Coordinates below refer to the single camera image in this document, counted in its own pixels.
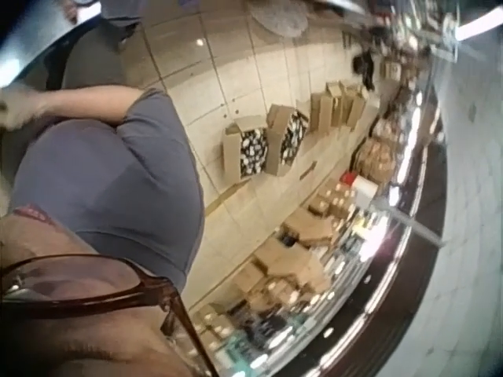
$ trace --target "hand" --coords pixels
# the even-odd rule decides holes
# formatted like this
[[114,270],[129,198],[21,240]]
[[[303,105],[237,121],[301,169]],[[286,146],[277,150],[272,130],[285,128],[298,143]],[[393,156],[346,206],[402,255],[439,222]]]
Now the hand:
[[36,90],[20,84],[0,89],[0,129],[18,130],[43,113],[42,95]]

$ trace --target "open cardboard box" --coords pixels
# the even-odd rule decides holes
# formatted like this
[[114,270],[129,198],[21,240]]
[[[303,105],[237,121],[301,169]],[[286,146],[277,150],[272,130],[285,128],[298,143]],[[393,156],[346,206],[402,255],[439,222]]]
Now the open cardboard box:
[[266,118],[260,115],[245,116],[234,120],[223,135],[223,163],[225,177],[229,184],[234,185],[251,178],[241,169],[240,158],[244,133],[252,130],[266,131]]
[[280,240],[271,236],[255,250],[253,255],[265,269],[268,269],[270,265],[283,258],[288,252],[289,249]]
[[[284,158],[281,155],[281,147],[283,146],[291,118],[296,114],[303,121],[303,135],[296,146],[292,159],[290,161],[284,161]],[[267,124],[269,126],[266,132],[269,150],[267,152],[266,166],[264,170],[268,174],[283,177],[292,168],[293,161],[300,150],[302,139],[308,131],[309,116],[290,106],[273,104],[271,105],[269,114],[267,115]]]
[[305,247],[330,245],[334,237],[332,219],[316,217],[302,207],[285,219],[283,228]]
[[251,291],[265,277],[264,273],[253,262],[248,262],[233,278],[233,283],[243,293]]
[[268,275],[291,277],[299,287],[324,276],[323,265],[303,247],[291,247],[288,254],[269,267]]

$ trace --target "eyeglass lens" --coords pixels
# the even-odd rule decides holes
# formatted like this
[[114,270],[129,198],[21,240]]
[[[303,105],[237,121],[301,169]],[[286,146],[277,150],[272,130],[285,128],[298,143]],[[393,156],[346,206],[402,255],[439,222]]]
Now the eyeglass lens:
[[86,299],[119,293],[139,284],[137,273],[120,260],[65,255],[36,259],[4,275],[2,299]]

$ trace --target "tiled floor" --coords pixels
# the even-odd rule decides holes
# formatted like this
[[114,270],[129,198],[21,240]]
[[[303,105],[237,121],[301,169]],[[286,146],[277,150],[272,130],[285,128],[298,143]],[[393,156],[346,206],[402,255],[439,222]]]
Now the tiled floor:
[[[183,293],[188,306],[231,274],[347,159],[361,135],[311,137],[286,177],[262,175],[230,188],[222,171],[225,127],[241,116],[265,115],[272,103],[305,101],[327,81],[352,78],[354,53],[344,51],[333,27],[310,25],[292,42],[262,28],[241,2],[208,0],[200,9],[151,2],[144,29],[123,53],[132,85],[162,88],[173,98],[198,160],[207,225]],[[301,181],[314,161],[314,172]]]
[[435,72],[447,143],[447,245],[379,377],[485,377],[503,363],[501,39],[488,32],[468,46],[478,53]]

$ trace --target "gray t-shirt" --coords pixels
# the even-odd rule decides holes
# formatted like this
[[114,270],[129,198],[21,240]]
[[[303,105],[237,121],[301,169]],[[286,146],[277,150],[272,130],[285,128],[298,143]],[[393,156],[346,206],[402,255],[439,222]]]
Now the gray t-shirt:
[[150,90],[116,129],[66,120],[30,146],[9,211],[36,205],[104,255],[129,258],[181,291],[200,246],[204,203],[185,129]]

